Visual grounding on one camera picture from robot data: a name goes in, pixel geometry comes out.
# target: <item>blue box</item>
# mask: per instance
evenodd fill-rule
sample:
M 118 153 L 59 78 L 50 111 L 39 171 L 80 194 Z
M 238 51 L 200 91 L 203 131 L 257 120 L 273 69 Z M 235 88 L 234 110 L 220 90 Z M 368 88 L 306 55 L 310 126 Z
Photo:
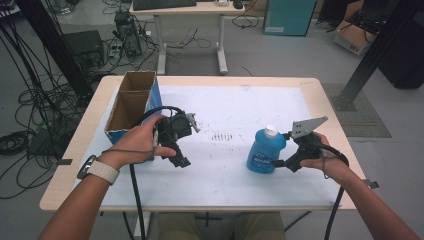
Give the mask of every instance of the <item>blue box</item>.
M 160 106 L 162 99 L 156 72 L 127 72 L 106 123 L 107 137 L 115 144 L 128 130 L 140 124 L 137 120 L 146 111 Z
M 265 35 L 306 36 L 316 0 L 268 0 Z

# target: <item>black pole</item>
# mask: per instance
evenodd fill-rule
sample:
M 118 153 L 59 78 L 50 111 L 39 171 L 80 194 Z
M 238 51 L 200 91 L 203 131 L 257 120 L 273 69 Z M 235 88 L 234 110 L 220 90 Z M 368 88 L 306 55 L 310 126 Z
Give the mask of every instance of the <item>black pole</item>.
M 341 93 L 332 99 L 337 111 L 354 111 L 354 101 L 371 75 L 377 69 L 384 54 L 397 40 L 402 30 L 411 22 L 424 0 L 400 0 L 381 32 L 362 61 L 359 63 L 349 82 Z
M 41 1 L 15 1 L 78 96 L 81 107 L 88 106 L 93 96 L 93 90 Z

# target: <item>hand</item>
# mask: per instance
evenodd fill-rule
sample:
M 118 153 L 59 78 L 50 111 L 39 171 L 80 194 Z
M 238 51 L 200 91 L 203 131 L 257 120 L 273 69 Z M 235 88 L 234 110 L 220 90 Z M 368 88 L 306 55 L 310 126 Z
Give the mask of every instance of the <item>hand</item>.
M 124 165 L 139 163 L 151 156 L 175 156 L 175 150 L 168 147 L 157 146 L 155 150 L 153 149 L 153 128 L 156 122 L 163 118 L 165 118 L 163 115 L 153 115 L 144 124 L 129 130 L 110 148 L 111 151 L 99 157 L 99 161 L 120 169 Z
M 321 139 L 321 143 L 330 146 L 326 136 L 314 132 Z M 341 184 L 344 179 L 347 179 L 353 173 L 350 168 L 343 163 L 340 159 L 329 151 L 326 151 L 326 159 L 320 157 L 319 159 L 305 159 L 300 162 L 300 166 L 308 168 L 316 168 L 324 171 L 324 173 Z

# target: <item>watch strap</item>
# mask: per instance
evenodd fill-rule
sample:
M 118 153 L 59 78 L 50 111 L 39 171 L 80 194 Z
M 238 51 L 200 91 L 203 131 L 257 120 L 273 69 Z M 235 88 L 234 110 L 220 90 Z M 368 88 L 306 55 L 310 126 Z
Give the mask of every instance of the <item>watch strap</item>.
M 87 173 L 101 177 L 110 182 L 111 185 L 115 182 L 116 178 L 119 175 L 118 170 L 99 161 L 94 161 L 88 169 Z

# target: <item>bottle label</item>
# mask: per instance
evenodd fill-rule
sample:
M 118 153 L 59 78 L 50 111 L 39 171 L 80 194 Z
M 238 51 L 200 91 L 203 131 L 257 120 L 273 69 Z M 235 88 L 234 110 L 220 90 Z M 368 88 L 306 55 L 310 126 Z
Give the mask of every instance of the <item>bottle label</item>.
M 274 160 L 263 153 L 256 153 L 252 156 L 252 164 L 258 168 L 269 168 L 271 161 Z

